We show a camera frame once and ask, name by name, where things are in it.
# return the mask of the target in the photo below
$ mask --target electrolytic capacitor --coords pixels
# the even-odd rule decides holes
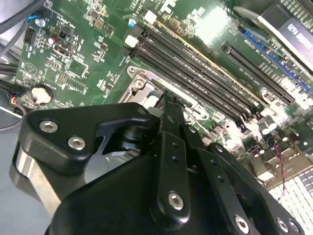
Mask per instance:
[[[268,128],[268,126],[264,123],[260,125],[260,132],[263,135],[267,135],[270,132],[270,129]]]
[[[271,148],[274,148],[275,145],[276,145],[276,143],[277,143],[275,137],[274,137],[273,135],[271,135],[271,134],[268,134],[268,135],[266,135],[266,136],[263,136],[263,140],[264,140],[265,143],[266,143],[269,147],[271,147]]]
[[[301,143],[298,133],[291,133],[289,135],[289,139],[290,139],[290,141],[292,143],[295,143],[295,144],[300,144]]]
[[[288,137],[287,137],[287,135],[285,134],[285,132],[283,130],[279,130],[277,132],[277,134],[282,139],[282,141],[287,141],[288,140]]]
[[[49,38],[48,38],[48,43],[50,45],[56,44],[58,41],[60,40],[59,35],[57,34],[52,34]]]
[[[275,130],[277,128],[277,124],[276,124],[276,122],[274,122],[274,120],[272,118],[269,118],[266,121],[266,124],[267,124],[270,131]]]

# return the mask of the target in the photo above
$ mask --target pcie slot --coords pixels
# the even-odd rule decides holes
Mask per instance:
[[[264,49],[264,46],[256,41],[248,31],[241,29],[240,32],[244,35],[245,38],[247,38],[251,43],[253,43],[263,54],[269,58],[273,63],[275,63],[285,74],[287,74],[290,78],[292,78],[299,86],[301,86],[306,91],[310,92],[311,88],[308,87],[304,82],[299,81],[296,76],[290,72],[284,65],[282,65],[274,56],[267,54],[267,52]]]
[[[255,77],[257,81],[266,86],[270,92],[280,98],[284,103],[289,105],[295,101],[295,99],[289,95],[277,82],[275,82],[266,73],[260,70],[254,63],[247,59],[230,43],[225,43],[222,50],[226,53],[226,56],[230,60],[248,72],[251,76]]]

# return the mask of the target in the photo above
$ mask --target black pcie slot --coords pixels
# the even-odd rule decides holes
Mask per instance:
[[[257,78],[258,81],[265,85],[270,92],[280,98],[284,103],[289,105],[295,101],[295,99],[289,95],[277,82],[275,82],[266,73],[260,70],[254,63],[247,59],[231,44],[225,43],[222,50],[226,53],[226,56],[230,60],[241,67],[244,71]]]

